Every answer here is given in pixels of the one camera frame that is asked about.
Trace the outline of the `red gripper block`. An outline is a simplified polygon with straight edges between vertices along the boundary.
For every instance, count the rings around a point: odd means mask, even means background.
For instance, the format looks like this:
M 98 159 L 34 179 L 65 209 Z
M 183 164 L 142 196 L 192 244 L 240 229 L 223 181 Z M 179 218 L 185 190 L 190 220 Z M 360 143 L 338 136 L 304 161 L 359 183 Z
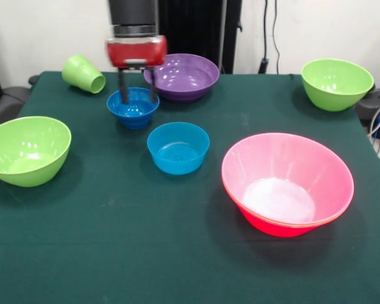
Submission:
M 114 67 L 149 67 L 150 98 L 156 103 L 155 68 L 162 65 L 167 55 L 167 39 L 164 35 L 149 37 L 110 38 L 106 41 L 106 50 Z M 129 104 L 129 90 L 124 81 L 124 69 L 118 68 L 118 84 L 121 102 Z

